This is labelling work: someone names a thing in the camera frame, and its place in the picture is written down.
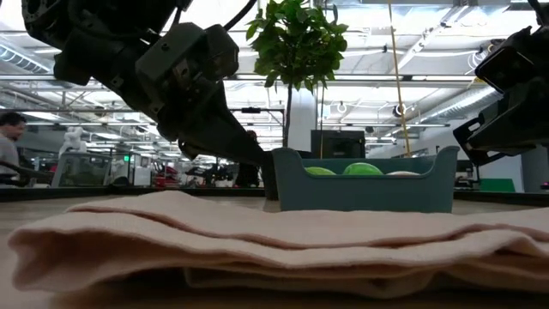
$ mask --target tennis ball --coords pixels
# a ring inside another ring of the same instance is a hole
[[[324,167],[306,167],[305,171],[307,171],[311,175],[319,175],[319,176],[335,175],[334,172],[332,172],[328,168],[324,168]]]
[[[379,168],[374,167],[372,164],[359,162],[349,165],[345,171],[344,175],[383,175]]]

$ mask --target potted plant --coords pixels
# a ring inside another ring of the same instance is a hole
[[[307,8],[308,1],[270,0],[265,9],[249,23],[246,39],[258,52],[254,72],[265,78],[265,88],[274,86],[280,79],[287,85],[286,122],[282,145],[287,147],[291,123],[292,91],[303,86],[313,88],[327,80],[334,80],[334,70],[340,68],[341,54],[347,49],[343,34],[347,25],[337,23],[337,8],[333,6],[334,20],[328,22],[321,7]]]

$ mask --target wooden table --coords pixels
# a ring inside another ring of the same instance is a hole
[[[549,296],[512,293],[448,292],[420,294],[401,300],[368,300],[349,295],[291,294],[259,290],[189,290],[165,276],[144,281],[110,284],[80,293],[53,295],[15,291],[9,282],[14,259],[6,237],[21,224],[55,215],[76,203],[109,197],[0,203],[0,308],[1,309],[195,309],[195,308],[547,308]],[[211,198],[220,206],[235,204],[268,212],[278,204],[262,198]],[[455,201],[457,214],[512,211],[528,207]]]

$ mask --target white pillar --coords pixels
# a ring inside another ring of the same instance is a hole
[[[311,130],[317,127],[317,101],[307,89],[293,90],[288,147],[311,151]]]

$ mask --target folded towel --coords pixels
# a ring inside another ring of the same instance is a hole
[[[176,191],[76,205],[9,236],[20,290],[70,292],[142,270],[193,288],[413,294],[442,277],[549,292],[549,209],[277,214]]]

